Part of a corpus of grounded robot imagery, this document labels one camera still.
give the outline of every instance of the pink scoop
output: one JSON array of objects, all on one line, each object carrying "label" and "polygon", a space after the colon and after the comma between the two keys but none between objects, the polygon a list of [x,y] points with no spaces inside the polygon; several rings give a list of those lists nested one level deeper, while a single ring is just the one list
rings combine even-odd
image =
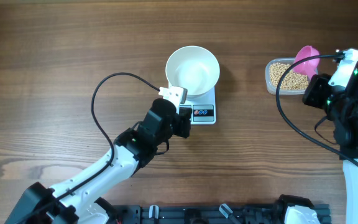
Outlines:
[{"label": "pink scoop", "polygon": [[[312,46],[304,46],[296,55],[295,62],[298,62],[304,58],[316,56],[316,55],[319,55],[319,52],[316,49],[314,49]],[[319,62],[320,62],[319,58],[309,60],[307,62],[303,62],[303,63],[297,65],[295,68],[293,68],[293,71],[296,73],[307,75],[309,77],[309,79],[311,79],[311,77],[316,74],[315,70],[316,70]]]}]

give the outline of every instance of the container of beans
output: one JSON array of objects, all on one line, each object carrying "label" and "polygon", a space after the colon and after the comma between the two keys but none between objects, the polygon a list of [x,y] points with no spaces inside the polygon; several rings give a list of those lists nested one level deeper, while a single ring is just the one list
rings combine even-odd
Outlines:
[{"label": "container of beans", "polygon": [[[276,94],[276,86],[285,72],[291,66],[295,58],[278,58],[269,62],[265,69],[267,91],[273,95]],[[293,72],[293,70],[285,76],[280,88],[280,95],[299,95],[304,94],[309,84],[307,75]]]}]

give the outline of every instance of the wooden tabletop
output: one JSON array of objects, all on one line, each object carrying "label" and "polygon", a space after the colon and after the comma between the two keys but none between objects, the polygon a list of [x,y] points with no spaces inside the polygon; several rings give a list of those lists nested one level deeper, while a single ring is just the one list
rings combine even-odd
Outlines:
[{"label": "wooden tabletop", "polygon": [[[0,223],[29,185],[70,178],[108,150],[90,113],[105,76],[131,72],[167,86],[165,63],[186,45],[220,63],[216,124],[172,138],[168,153],[104,197],[114,205],[239,205],[291,194],[330,204],[334,223],[344,223],[342,162],[285,124],[264,75],[269,61],[305,45],[322,54],[358,49],[358,1],[330,0],[0,5]],[[320,72],[335,69],[321,60]],[[156,98],[138,80],[116,77],[95,111],[114,139]],[[282,105],[317,138],[323,111],[301,96],[283,96]],[[320,129],[329,139],[332,130]]]}]

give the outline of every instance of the clear plastic container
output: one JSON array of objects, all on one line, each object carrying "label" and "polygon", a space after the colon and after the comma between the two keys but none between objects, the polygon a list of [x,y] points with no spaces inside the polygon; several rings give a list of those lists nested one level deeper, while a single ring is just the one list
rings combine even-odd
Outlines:
[{"label": "clear plastic container", "polygon": [[[294,61],[295,61],[295,58],[277,58],[277,59],[272,60],[271,62],[269,62],[266,65],[265,78],[266,78],[267,91],[269,93],[276,95],[276,88],[274,87],[272,81],[270,81],[270,73],[269,73],[270,65],[273,63],[284,63],[284,64],[292,65]],[[305,90],[283,90],[283,89],[280,89],[280,95],[300,95],[300,94],[304,94]]]}]

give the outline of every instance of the white scale base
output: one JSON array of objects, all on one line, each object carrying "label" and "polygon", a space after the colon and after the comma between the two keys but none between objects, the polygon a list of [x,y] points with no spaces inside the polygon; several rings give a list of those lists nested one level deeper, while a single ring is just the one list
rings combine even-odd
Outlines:
[{"label": "white scale base", "polygon": [[191,124],[214,124],[216,122],[215,87],[199,97],[186,99],[180,107],[193,109]]}]

